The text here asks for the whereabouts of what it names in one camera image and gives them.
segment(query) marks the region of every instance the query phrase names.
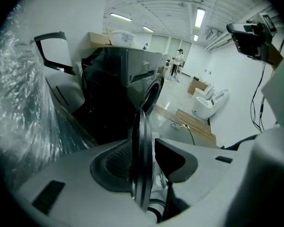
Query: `black washing machine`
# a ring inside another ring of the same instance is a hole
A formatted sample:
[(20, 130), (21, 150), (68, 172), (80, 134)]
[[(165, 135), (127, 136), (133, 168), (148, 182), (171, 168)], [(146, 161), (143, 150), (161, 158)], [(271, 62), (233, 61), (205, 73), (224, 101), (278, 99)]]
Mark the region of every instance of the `black washing machine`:
[(139, 108), (150, 114), (164, 84), (168, 55), (101, 47), (82, 59), (86, 99), (74, 116), (89, 126), (98, 144), (126, 139)]

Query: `white ceiling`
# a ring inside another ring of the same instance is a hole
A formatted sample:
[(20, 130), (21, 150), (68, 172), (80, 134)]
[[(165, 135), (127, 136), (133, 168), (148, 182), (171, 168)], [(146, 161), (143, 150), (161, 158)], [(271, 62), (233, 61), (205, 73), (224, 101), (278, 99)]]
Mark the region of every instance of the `white ceiling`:
[[(208, 45), (205, 36), (209, 28), (226, 31), (226, 25), (239, 22), (252, 8), (265, 0), (107, 0), (103, 29), (123, 29), (145, 33), (146, 26), (157, 35), (169, 35), (192, 40), (199, 35), (198, 44)], [(195, 27), (196, 11), (205, 9), (201, 28)], [(116, 13), (133, 21), (110, 16)]]

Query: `white wall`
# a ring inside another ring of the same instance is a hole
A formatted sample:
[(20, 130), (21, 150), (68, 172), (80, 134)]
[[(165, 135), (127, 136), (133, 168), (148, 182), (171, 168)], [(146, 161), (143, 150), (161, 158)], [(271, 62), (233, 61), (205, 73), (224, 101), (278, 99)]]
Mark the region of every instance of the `white wall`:
[(207, 66), (209, 57), (209, 51), (200, 45), (192, 43), (182, 72), (191, 77), (202, 73)]
[[(284, 37), (284, 31), (278, 30), (273, 38), (273, 44), (279, 49)], [(226, 106), (211, 117), (213, 134), (216, 135), (217, 145), (226, 147), (236, 143), (259, 131), (254, 127), (250, 118), (250, 103), (262, 73), (262, 63), (254, 61), (238, 53), (234, 43), (220, 50), (212, 52), (207, 65), (207, 72), (203, 79), (212, 83), (217, 91), (228, 89), (230, 99)], [(261, 88), (269, 80), (272, 73), (271, 66), (266, 65), (263, 81), (255, 97), (256, 123), (259, 119), (262, 100)], [(273, 127), (275, 116), (268, 105), (264, 103), (262, 122), (265, 129)]]
[(102, 33), (106, 0), (31, 0), (27, 21), (32, 36), (62, 31), (73, 61), (89, 46), (88, 32)]
[(134, 34), (134, 43), (137, 49), (143, 49), (146, 43), (148, 43), (148, 49), (151, 47), (151, 36), (150, 33)]

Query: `ceiling light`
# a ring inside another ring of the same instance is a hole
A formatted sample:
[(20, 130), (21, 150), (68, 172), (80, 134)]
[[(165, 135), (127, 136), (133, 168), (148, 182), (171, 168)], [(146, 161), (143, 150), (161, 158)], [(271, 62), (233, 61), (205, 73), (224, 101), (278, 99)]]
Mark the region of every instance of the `ceiling light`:
[(110, 15), (111, 15), (111, 16), (114, 16), (114, 17), (118, 17), (118, 18), (124, 19), (124, 20), (126, 20), (126, 21), (130, 21), (130, 22), (132, 21), (130, 18), (123, 17), (123, 16), (117, 15), (117, 14), (115, 14), (115, 13), (111, 13)]
[(195, 19), (195, 26), (201, 27), (202, 20), (204, 18), (205, 10), (204, 9), (198, 9), (197, 10), (197, 18)]
[(153, 33), (153, 31), (151, 30), (151, 29), (149, 29), (148, 27), (143, 27), (143, 29), (146, 29), (147, 31), (149, 31), (149, 32), (152, 32)]

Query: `plastic wrap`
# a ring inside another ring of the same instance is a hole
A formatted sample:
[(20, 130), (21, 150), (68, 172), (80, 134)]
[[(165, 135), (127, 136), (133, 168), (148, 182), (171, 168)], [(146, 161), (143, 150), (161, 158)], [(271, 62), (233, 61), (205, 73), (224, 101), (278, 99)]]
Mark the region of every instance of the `plastic wrap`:
[(97, 145), (54, 106), (23, 9), (17, 5), (0, 31), (0, 170), (11, 190), (61, 156)]

